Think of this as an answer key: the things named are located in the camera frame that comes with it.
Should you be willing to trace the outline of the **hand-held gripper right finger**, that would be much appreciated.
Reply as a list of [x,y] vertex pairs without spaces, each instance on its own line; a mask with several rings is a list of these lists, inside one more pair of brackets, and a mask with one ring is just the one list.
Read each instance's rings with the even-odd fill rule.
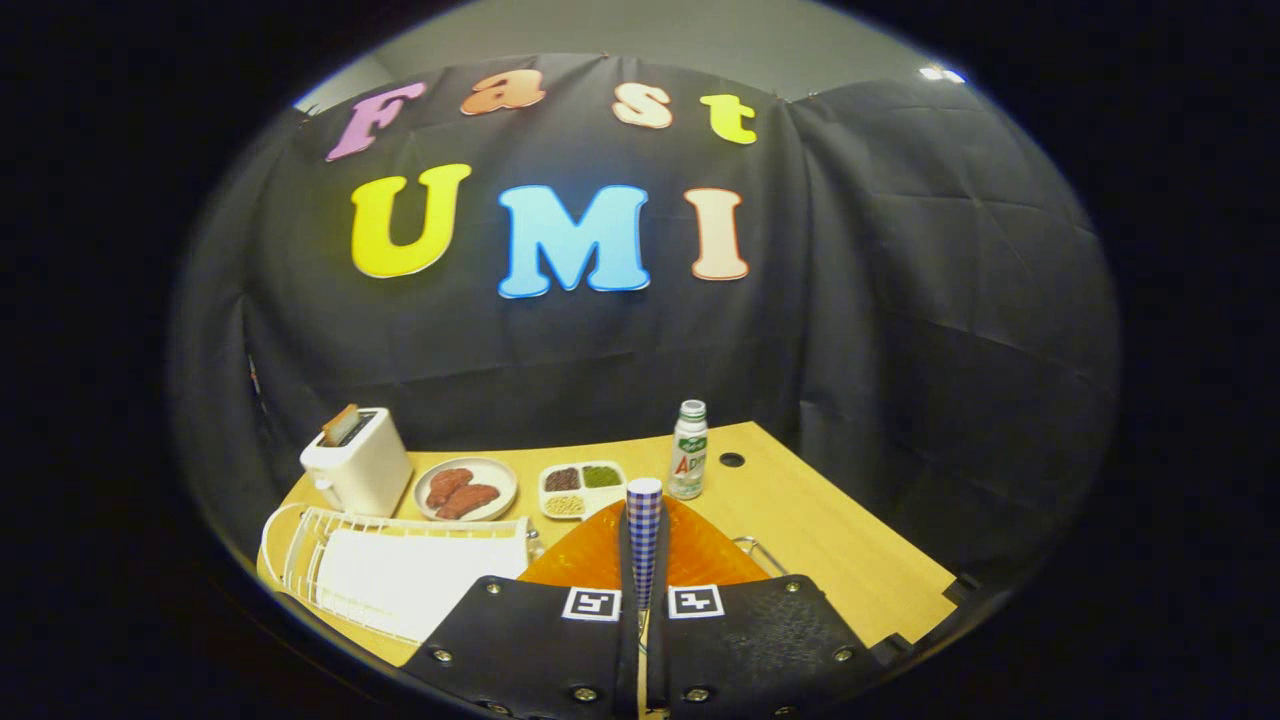
[[815,719],[884,679],[893,642],[865,644],[804,575],[680,585],[708,562],[692,519],[666,503],[648,593],[646,708],[667,719]]

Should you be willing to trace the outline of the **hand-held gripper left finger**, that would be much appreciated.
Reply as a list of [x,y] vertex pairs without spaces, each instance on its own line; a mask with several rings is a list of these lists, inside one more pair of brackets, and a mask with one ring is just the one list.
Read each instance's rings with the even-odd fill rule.
[[532,574],[476,579],[403,671],[503,717],[640,717],[640,612],[625,503],[554,543]]

